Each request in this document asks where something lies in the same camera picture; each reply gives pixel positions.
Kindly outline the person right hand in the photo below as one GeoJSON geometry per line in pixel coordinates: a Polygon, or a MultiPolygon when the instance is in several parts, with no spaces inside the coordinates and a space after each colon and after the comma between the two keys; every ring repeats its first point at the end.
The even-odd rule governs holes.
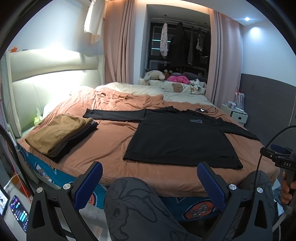
{"type": "Polygon", "coordinates": [[[287,175],[286,172],[283,171],[281,180],[281,190],[280,190],[280,200],[282,204],[288,205],[288,203],[292,200],[292,195],[289,194],[290,190],[296,189],[296,182],[292,182],[291,184],[287,183],[287,175]]]}

